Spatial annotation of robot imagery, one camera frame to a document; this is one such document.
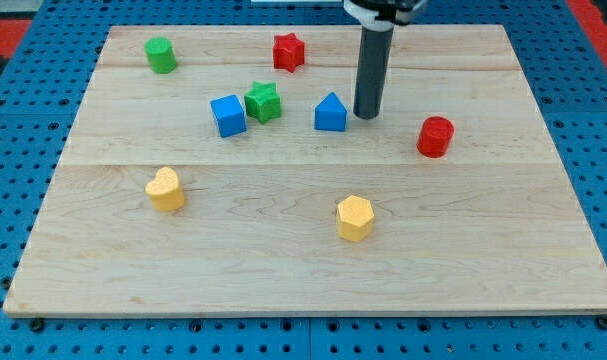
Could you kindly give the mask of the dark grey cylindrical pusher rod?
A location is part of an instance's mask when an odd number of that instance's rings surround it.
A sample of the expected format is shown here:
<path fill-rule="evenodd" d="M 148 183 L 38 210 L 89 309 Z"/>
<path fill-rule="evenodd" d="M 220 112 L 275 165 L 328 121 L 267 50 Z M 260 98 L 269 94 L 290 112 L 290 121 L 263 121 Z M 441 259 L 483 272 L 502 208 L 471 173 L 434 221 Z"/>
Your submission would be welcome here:
<path fill-rule="evenodd" d="M 392 28 L 362 28 L 353 103 L 353 112 L 361 119 L 370 120 L 380 113 L 392 38 Z"/>

